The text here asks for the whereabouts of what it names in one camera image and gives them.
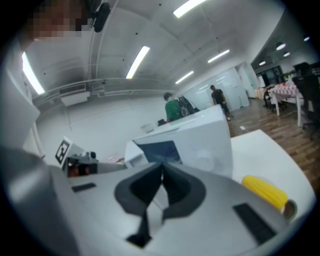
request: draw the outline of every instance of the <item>fluorescent light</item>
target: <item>fluorescent light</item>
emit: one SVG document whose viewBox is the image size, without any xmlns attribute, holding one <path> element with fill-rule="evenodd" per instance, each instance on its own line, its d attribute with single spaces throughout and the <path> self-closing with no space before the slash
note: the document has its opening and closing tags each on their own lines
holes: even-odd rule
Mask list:
<svg viewBox="0 0 320 256">
<path fill-rule="evenodd" d="M 147 46 L 143 46 L 140 50 L 140 52 L 138 53 L 138 55 L 136 56 L 128 74 L 126 75 L 127 79 L 131 79 L 135 72 L 137 71 L 137 68 L 139 67 L 140 63 L 142 62 L 142 60 L 144 59 L 144 57 L 146 56 L 146 54 L 149 52 L 150 48 Z"/>
<path fill-rule="evenodd" d="M 176 9 L 173 14 L 180 18 L 182 15 L 190 11 L 192 8 L 196 7 L 197 5 L 203 3 L 206 0 L 190 0 L 181 5 L 178 9 Z"/>
<path fill-rule="evenodd" d="M 221 57 L 221 56 L 223 56 L 223 55 L 225 55 L 225 54 L 227 54 L 227 53 L 229 53 L 229 52 L 230 52 L 230 50 L 225 50 L 224 52 L 221 52 L 221 53 L 218 54 L 217 56 L 214 56 L 212 59 L 209 59 L 209 60 L 208 60 L 208 63 L 213 62 L 214 60 L 218 59 L 219 57 Z"/>
<path fill-rule="evenodd" d="M 181 77 L 178 81 L 176 81 L 176 84 L 179 84 L 182 80 L 186 79 L 188 76 L 192 75 L 194 72 L 191 71 L 188 74 L 186 74 L 184 77 Z"/>
<path fill-rule="evenodd" d="M 205 85 L 205 86 L 201 87 L 199 90 L 201 90 L 201 89 L 203 89 L 203 88 L 206 88 L 207 86 L 209 86 L 209 84 L 207 84 L 207 85 Z"/>
<path fill-rule="evenodd" d="M 34 71 L 32 70 L 32 68 L 30 66 L 26 52 L 24 52 L 22 54 L 22 61 L 23 61 L 22 70 L 23 70 L 26 78 L 28 78 L 32 87 L 35 89 L 36 93 L 39 95 L 45 93 L 45 90 L 43 89 L 43 87 L 39 83 Z"/>
<path fill-rule="evenodd" d="M 224 78 L 226 78 L 226 77 L 223 76 L 223 77 L 221 77 L 221 78 L 219 78 L 219 79 L 217 79 L 217 80 L 215 80 L 215 81 L 220 81 L 220 80 L 222 80 L 222 79 L 224 79 Z"/>
<path fill-rule="evenodd" d="M 282 44 L 280 44 L 280 45 L 276 48 L 276 50 L 279 51 L 279 50 L 281 50 L 281 49 L 283 49 L 283 48 L 285 48 L 285 47 L 286 47 L 286 44 L 285 44 L 285 43 L 282 43 Z"/>
</svg>

